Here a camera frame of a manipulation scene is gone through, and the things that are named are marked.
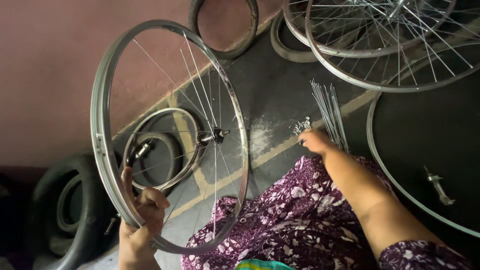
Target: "mauve wall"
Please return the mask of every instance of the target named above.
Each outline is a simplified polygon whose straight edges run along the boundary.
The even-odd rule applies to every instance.
[[[260,22],[280,0],[258,0]],[[90,98],[105,49],[126,29],[150,19],[187,25],[188,0],[3,1],[0,9],[0,141],[3,172],[48,167],[90,147]],[[226,48],[245,31],[243,0],[206,0],[200,28],[213,48]],[[154,43],[145,38],[145,47]],[[154,50],[164,63],[175,47]],[[131,66],[142,73],[144,66]],[[115,125],[128,124],[172,89],[168,80],[126,83]]]

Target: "floral fabric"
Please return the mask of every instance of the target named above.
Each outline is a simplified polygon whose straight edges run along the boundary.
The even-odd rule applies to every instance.
[[[356,158],[391,190],[383,172]],[[217,199],[216,230],[233,210],[236,198]],[[214,215],[187,245],[213,238]],[[282,262],[299,270],[315,269],[468,269],[459,254],[424,241],[400,242],[382,252],[377,264],[352,208],[326,172],[321,159],[301,157],[295,167],[254,200],[244,202],[228,238],[201,256],[182,256],[184,270],[233,270],[246,259]]]

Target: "silver rim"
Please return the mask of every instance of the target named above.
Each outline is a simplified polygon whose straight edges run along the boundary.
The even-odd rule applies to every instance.
[[[312,11],[320,12],[323,9],[326,11],[320,13],[323,14],[321,17],[309,17],[309,20],[315,19],[315,24],[311,25],[312,27],[317,27],[318,25],[327,22],[329,22],[329,24],[335,22],[335,24],[331,30],[314,36],[314,44],[316,44],[318,49],[323,53],[354,58],[378,57],[396,53],[397,44],[400,38],[402,39],[400,47],[403,50],[424,41],[433,31],[437,31],[438,27],[445,21],[445,17],[448,17],[452,12],[456,3],[456,0],[448,1],[448,4],[447,2],[441,2],[443,6],[440,10],[440,7],[437,5],[428,3],[424,0],[417,1],[418,4],[417,2],[414,2],[414,4],[410,3],[409,5],[406,5],[406,2],[403,0],[383,2],[372,0],[346,0],[341,4],[336,3],[339,1],[334,0],[332,1],[333,4],[330,3],[330,5],[329,3],[324,3],[324,1],[325,0],[321,0],[319,3],[313,5],[315,8]],[[285,0],[283,11],[285,21],[291,32],[305,45],[310,46],[306,33],[300,31],[293,23],[295,18],[305,15],[306,12],[296,12],[298,14],[292,14],[289,8],[292,4],[303,2],[306,2],[306,0]],[[409,27],[414,29],[417,26],[411,21],[414,17],[409,14],[409,12],[412,12],[412,14],[418,14],[420,18],[423,18],[423,21],[428,25],[428,31],[422,34],[411,32]],[[411,18],[405,17],[404,14],[410,15]],[[407,33],[407,35],[400,35],[400,33],[398,33],[397,35],[392,24],[401,25],[404,28],[404,31],[407,32],[408,29],[411,33]],[[359,35],[363,28],[365,28],[365,31],[363,31],[363,34]],[[333,30],[338,32],[341,31],[341,36],[330,39]],[[345,38],[345,36],[351,34],[359,36],[355,43],[344,48],[335,45],[336,40]],[[382,42],[378,43],[376,46],[374,45],[374,48],[372,48],[369,41],[370,35],[375,35],[377,39],[379,38]],[[318,38],[321,36],[328,36],[328,39],[326,41],[318,42]],[[368,41],[368,48],[356,48],[358,43],[362,40],[365,41],[365,39]]]
[[[193,124],[193,132],[195,132],[195,134],[198,133],[198,124],[197,124],[197,121],[195,121],[195,119],[193,118],[193,116],[191,114],[189,114],[186,110],[184,109],[180,109],[180,108],[166,108],[166,109],[162,109],[162,110],[159,110],[159,111],[156,111],[152,114],[150,114],[148,117],[146,117],[133,131],[133,134],[130,136],[130,138],[128,139],[128,142],[127,142],[127,145],[125,146],[125,151],[123,153],[123,166],[126,167],[127,166],[127,157],[130,156],[130,153],[132,152],[132,149],[131,149],[131,145],[132,145],[132,142],[133,140],[135,139],[136,137],[136,133],[141,131],[143,129],[143,127],[145,126],[145,124],[150,121],[150,119],[152,119],[153,117],[159,117],[161,115],[164,115],[164,114],[167,114],[167,113],[172,113],[172,112],[181,112],[183,113],[185,116],[188,117],[188,119],[192,122]],[[158,185],[158,186],[154,186],[153,188],[155,189],[158,189],[158,190],[163,190],[163,189],[167,189],[173,185],[175,185],[176,183],[178,183],[179,181],[183,180],[185,175],[188,174],[192,168],[192,166],[194,165],[195,161],[197,160],[197,157],[198,157],[198,154],[199,154],[199,151],[201,149],[200,145],[199,144],[196,144],[194,146],[194,152],[193,154],[190,156],[190,158],[188,159],[187,161],[187,164],[181,169],[181,171],[175,175],[172,179],[168,180],[165,184],[162,184],[162,185]],[[133,186],[137,187],[137,188],[140,188],[140,189],[144,189],[146,188],[145,186],[137,183],[135,180],[132,182]]]
[[[345,58],[345,57],[343,57],[343,58],[341,58],[341,57],[328,58],[324,53],[322,53],[320,51],[320,49],[317,46],[314,46],[313,34],[312,34],[311,29],[310,29],[310,25],[311,25],[310,10],[312,8],[312,2],[313,2],[313,0],[309,0],[307,12],[306,12],[306,18],[307,19],[305,21],[305,24],[306,24],[305,28],[307,29],[307,37],[308,37],[310,47],[312,48],[313,53],[315,54],[317,59],[320,61],[320,63],[322,63],[329,71],[331,71],[333,74],[340,77],[341,79],[343,79],[343,80],[345,80],[349,83],[352,83],[356,86],[360,86],[360,87],[363,87],[363,88],[372,89],[372,90],[376,90],[376,91],[384,91],[384,92],[418,92],[418,91],[425,91],[425,90],[431,90],[431,89],[435,89],[435,88],[438,88],[438,87],[441,87],[441,86],[445,86],[445,85],[447,85],[449,83],[452,83],[452,82],[454,82],[454,81],[456,81],[460,78],[463,78],[463,77],[465,77],[469,74],[472,74],[473,72],[477,71],[480,68],[480,63],[476,63],[475,65],[472,65],[471,63],[469,63],[465,59],[465,57],[463,57],[458,52],[458,48],[464,47],[465,45],[479,44],[477,41],[469,42],[469,43],[465,43],[465,44],[461,44],[461,45],[454,45],[454,46],[451,46],[450,44],[448,44],[445,41],[444,45],[446,46],[446,48],[435,49],[435,50],[430,45],[425,43],[426,47],[424,47],[424,48],[426,48],[427,53],[426,53],[426,56],[422,56],[421,59],[428,58],[429,64],[432,66],[433,76],[432,76],[432,82],[430,82],[430,83],[417,84],[417,81],[415,80],[415,77],[412,76],[413,79],[415,80],[414,85],[400,85],[400,77],[399,77],[399,75],[401,74],[400,63],[402,61],[405,62],[407,68],[410,69],[410,73],[413,74],[413,68],[411,66],[416,61],[418,61],[418,60],[413,60],[413,61],[408,60],[408,57],[405,56],[404,51],[401,51],[401,53],[397,53],[397,54],[387,55],[386,62],[385,62],[386,64],[385,64],[384,69],[383,69],[383,75],[384,75],[385,71],[387,70],[387,64],[389,64],[389,59],[392,59],[394,61],[395,67],[398,67],[398,72],[396,73],[398,75],[398,78],[399,78],[398,85],[390,85],[390,84],[385,83],[383,75],[382,75],[382,78],[377,79],[377,81],[374,81],[373,79],[368,79],[369,76],[371,78],[372,75],[374,75],[375,72],[372,72],[372,70],[374,69],[378,60],[381,57],[376,58],[376,60],[373,62],[373,65],[371,66],[370,70],[366,74],[366,76],[364,76],[363,78],[358,77],[358,76],[353,74],[353,70],[357,66],[360,58],[357,59],[357,61],[353,65],[353,68],[351,68],[351,70],[349,72],[347,72],[347,71],[343,70],[342,68],[340,68],[340,65],[344,62],[345,59],[348,59],[348,58]],[[456,57],[458,57],[459,63],[461,63],[464,66],[462,72],[454,73],[451,70],[451,68],[442,60],[442,57],[438,55],[439,53],[445,52],[445,51],[451,51],[454,55],[456,55]],[[434,67],[432,65],[432,61],[436,58],[439,58],[441,60],[441,63],[446,67],[446,69],[448,69],[451,72],[451,75],[452,75],[451,77],[447,77],[447,78],[438,77],[437,78],[436,72],[435,72]],[[338,64],[333,63],[332,60],[335,60],[339,63]],[[365,69],[363,69],[363,70],[362,69],[356,69],[355,70],[355,72],[357,72],[357,73],[364,72],[364,71],[365,71]]]
[[[133,40],[136,42],[134,38],[137,34],[144,30],[153,28],[171,31],[173,33],[181,35],[191,43],[195,44],[204,53],[204,55],[211,61],[213,67],[218,71],[219,77],[221,77],[223,84],[225,85],[227,92],[231,98],[232,107],[235,111],[235,117],[238,121],[238,129],[241,139],[241,154],[243,156],[240,178],[240,190],[237,193],[238,200],[235,208],[232,214],[227,217],[227,221],[223,228],[219,230],[219,232],[217,232],[214,240],[196,247],[182,247],[179,245],[175,245],[164,239],[160,235],[157,235],[152,242],[152,245],[154,247],[170,253],[197,255],[216,248],[216,246],[228,236],[233,226],[237,222],[237,218],[246,195],[249,166],[246,132],[243,122],[243,115],[240,110],[240,105],[238,103],[233,87],[228,80],[227,75],[225,74],[223,68],[220,66],[217,58],[209,49],[209,47],[198,36],[193,34],[188,28],[181,26],[180,24],[177,24],[175,22],[166,20],[147,21],[123,33],[106,51],[95,76],[92,91],[90,116],[92,143],[94,147],[94,153],[99,174],[115,208],[128,224],[137,228],[141,227],[141,225],[144,224],[144,220],[137,212],[133,203],[129,199],[127,199],[128,194],[121,183],[120,172],[117,168],[115,161],[113,144],[111,141],[112,136],[109,118],[109,96],[115,67],[123,50],[130,41]],[[200,114],[207,119],[207,113],[202,114],[200,111]]]
[[[378,152],[377,152],[377,148],[375,147],[375,140],[373,138],[373,114],[375,113],[375,107],[377,105],[377,102],[378,102],[378,99],[380,98],[380,95],[382,93],[378,93],[377,96],[375,97],[374,100],[372,100],[372,104],[370,105],[370,110],[368,111],[368,117],[367,117],[367,139],[368,139],[368,146],[370,148],[370,152],[372,153],[373,157],[375,158],[375,160],[377,161],[378,165],[380,165],[380,167],[382,168],[382,170],[384,171],[384,173],[386,174],[386,176],[388,177],[388,179],[390,179],[390,181],[392,181],[392,183],[395,185],[395,187],[397,187],[397,189],[403,194],[405,195],[410,201],[412,201],[414,204],[416,204],[418,207],[420,207],[422,210],[424,210],[425,212],[427,212],[428,214],[430,214],[432,217],[438,219],[439,221],[449,225],[449,226],[452,226],[454,227],[455,229],[458,229],[464,233],[468,233],[470,235],[473,235],[475,237],[479,237],[480,238],[480,233],[479,232],[476,232],[474,230],[471,230],[471,229],[468,229],[468,228],[465,228],[455,222],[452,222],[442,216],[440,216],[439,214],[433,212],[432,210],[430,210],[428,207],[426,207],[425,205],[423,205],[421,202],[417,201],[412,195],[410,195],[404,188],[402,188],[402,186],[395,180],[395,178],[390,174],[390,172],[387,170],[387,168],[385,167],[385,164],[382,162],[382,159],[380,158],[380,156],[378,155]]]

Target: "wheel hub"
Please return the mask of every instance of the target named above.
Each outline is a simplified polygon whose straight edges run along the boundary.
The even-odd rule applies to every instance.
[[[199,145],[205,147],[211,141],[221,144],[225,138],[225,135],[229,134],[230,130],[222,130],[219,127],[214,127],[212,132],[199,132],[197,135],[197,142]]]

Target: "concrete floor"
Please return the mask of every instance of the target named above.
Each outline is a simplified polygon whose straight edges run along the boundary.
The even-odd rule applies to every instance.
[[[260,36],[256,44],[249,51],[234,62],[225,63],[226,72],[233,83],[239,103],[245,118],[247,127],[261,127],[261,129],[249,130],[250,157],[252,174],[249,178],[247,198],[253,198],[269,187],[291,168],[295,160],[301,155],[310,153],[296,143],[296,136],[289,126],[297,121],[303,121],[310,116],[314,127],[322,126],[321,115],[312,98],[310,80],[315,79],[320,84],[332,83],[339,98],[342,114],[344,115],[344,126],[351,153],[371,158],[366,139],[366,115],[370,101],[375,96],[372,91],[353,86],[346,83],[328,72],[320,63],[294,63],[278,56],[270,44],[268,33]],[[185,91],[193,91],[188,86]],[[227,96],[222,96],[222,106],[227,106]],[[166,106],[178,106],[191,108],[189,102],[185,101],[178,93],[161,103],[159,108]],[[233,113],[223,112],[222,127],[231,127]],[[120,137],[117,141],[117,150],[122,153],[125,138]],[[240,158],[234,147],[224,147],[222,151],[226,157],[228,170],[234,175],[240,168]],[[205,157],[204,162],[211,164],[211,157]],[[219,166],[219,174],[225,178],[225,165]],[[179,183],[169,194],[168,199],[173,205],[178,200],[176,210],[172,218],[167,222],[162,236],[174,241],[178,245],[184,245],[194,231],[192,221],[200,212],[198,230],[208,222],[211,215],[211,206],[214,201],[213,195],[207,195],[203,200],[204,191],[208,186],[208,175],[210,172],[194,173],[193,180],[186,180]],[[234,179],[236,190],[239,187],[239,180]],[[234,195],[231,185],[224,185],[218,188],[217,196]],[[432,231],[446,243],[465,255],[472,255],[472,248],[478,245],[478,239],[460,233],[450,227],[443,225],[433,218],[421,212],[416,206],[400,199],[412,209]],[[97,259],[94,263],[82,266],[82,269],[116,269],[118,252],[114,247],[108,254]],[[180,255],[169,254],[158,251],[156,259],[163,269],[180,269]]]

